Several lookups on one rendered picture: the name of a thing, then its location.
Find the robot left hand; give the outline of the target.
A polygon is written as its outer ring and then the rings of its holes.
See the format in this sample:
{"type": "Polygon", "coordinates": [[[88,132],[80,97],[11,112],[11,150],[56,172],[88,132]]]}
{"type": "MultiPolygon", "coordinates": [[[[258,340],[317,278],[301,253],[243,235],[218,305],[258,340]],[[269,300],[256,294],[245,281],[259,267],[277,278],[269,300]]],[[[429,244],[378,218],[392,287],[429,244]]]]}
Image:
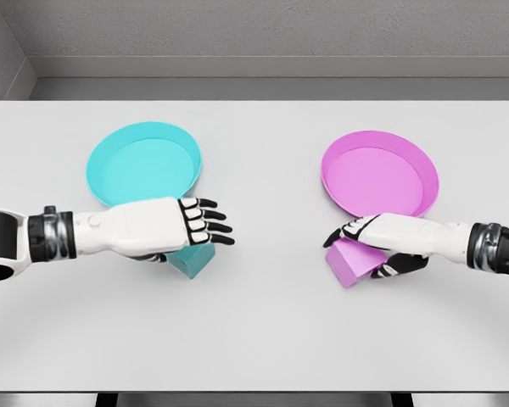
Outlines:
{"type": "Polygon", "coordinates": [[[129,258],[164,256],[185,247],[217,243],[232,246],[232,228],[206,198],[156,198],[117,208],[123,223],[113,249],[129,258]]]}

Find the cyan block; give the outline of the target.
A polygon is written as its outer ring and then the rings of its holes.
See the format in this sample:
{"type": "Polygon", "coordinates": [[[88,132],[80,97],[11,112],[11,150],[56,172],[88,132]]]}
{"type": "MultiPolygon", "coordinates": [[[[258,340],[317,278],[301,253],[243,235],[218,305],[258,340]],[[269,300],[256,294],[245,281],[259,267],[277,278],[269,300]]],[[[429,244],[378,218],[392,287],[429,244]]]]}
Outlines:
{"type": "Polygon", "coordinates": [[[166,255],[167,262],[176,267],[189,279],[195,278],[198,273],[215,256],[215,246],[212,243],[186,246],[181,250],[166,255]]]}

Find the pink plate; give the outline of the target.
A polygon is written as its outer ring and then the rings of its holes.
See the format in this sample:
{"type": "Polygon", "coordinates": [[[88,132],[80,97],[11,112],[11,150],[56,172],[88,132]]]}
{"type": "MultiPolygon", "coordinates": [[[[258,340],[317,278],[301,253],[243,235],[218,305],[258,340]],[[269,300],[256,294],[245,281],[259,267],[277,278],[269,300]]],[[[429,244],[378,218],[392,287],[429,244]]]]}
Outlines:
{"type": "Polygon", "coordinates": [[[356,131],[322,156],[329,197],[354,217],[389,212],[422,216],[439,196],[439,174],[416,144],[385,131],[356,131]]]}

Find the cyan plate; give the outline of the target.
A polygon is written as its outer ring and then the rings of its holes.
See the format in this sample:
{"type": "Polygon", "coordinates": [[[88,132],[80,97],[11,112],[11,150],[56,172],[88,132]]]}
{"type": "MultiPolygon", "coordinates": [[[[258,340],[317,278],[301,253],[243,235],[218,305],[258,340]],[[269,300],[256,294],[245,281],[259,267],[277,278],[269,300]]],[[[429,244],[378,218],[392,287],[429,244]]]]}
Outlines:
{"type": "Polygon", "coordinates": [[[87,185],[102,204],[113,207],[151,198],[181,198],[195,185],[202,153],[181,127],[138,122],[106,136],[91,152],[87,185]]]}

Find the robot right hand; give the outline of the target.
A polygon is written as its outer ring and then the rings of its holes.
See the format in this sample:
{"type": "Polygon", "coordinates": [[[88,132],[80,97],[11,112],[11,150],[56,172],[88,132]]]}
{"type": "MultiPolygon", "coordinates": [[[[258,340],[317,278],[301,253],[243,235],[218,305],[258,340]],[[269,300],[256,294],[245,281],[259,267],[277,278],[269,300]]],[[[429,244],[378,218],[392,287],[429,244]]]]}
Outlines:
{"type": "Polygon", "coordinates": [[[428,265],[429,234],[436,223],[396,214],[370,215],[351,220],[334,230],[322,244],[329,248],[340,238],[348,238],[371,248],[395,251],[370,274],[372,279],[400,276],[428,265]]]}

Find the pink block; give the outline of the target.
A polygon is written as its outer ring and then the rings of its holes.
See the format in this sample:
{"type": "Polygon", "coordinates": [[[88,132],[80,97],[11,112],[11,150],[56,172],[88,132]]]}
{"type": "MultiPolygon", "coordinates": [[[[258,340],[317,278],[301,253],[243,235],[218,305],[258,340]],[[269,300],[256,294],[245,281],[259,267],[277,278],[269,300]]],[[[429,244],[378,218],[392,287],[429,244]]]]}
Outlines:
{"type": "Polygon", "coordinates": [[[370,275],[387,258],[383,250],[346,237],[334,242],[326,253],[326,261],[345,288],[352,287],[370,275]]]}

